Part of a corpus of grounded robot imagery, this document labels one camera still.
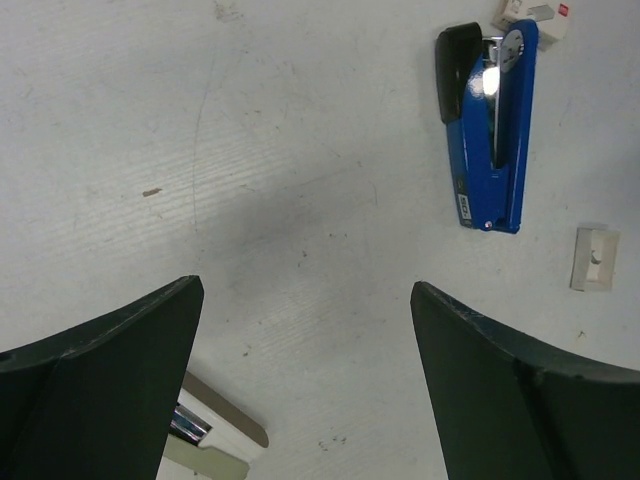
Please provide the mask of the beige white stapler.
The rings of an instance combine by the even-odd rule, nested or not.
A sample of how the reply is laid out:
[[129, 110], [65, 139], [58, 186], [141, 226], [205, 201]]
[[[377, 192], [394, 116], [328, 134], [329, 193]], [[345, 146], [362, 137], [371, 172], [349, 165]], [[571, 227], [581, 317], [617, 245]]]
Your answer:
[[265, 428], [187, 371], [163, 457], [207, 479], [245, 479], [268, 449]]

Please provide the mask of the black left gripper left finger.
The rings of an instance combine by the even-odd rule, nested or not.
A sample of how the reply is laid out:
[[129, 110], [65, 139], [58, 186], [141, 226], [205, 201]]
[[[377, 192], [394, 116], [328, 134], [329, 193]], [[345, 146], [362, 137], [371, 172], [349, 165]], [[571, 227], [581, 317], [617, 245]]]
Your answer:
[[184, 276], [3, 352], [2, 478], [155, 478], [203, 300]]

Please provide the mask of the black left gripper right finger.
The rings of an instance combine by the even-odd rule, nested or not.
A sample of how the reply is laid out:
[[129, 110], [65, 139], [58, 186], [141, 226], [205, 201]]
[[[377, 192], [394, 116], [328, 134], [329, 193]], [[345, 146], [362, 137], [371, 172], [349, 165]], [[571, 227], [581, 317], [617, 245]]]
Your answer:
[[556, 348], [426, 282], [411, 312], [451, 479], [635, 479], [639, 374]]

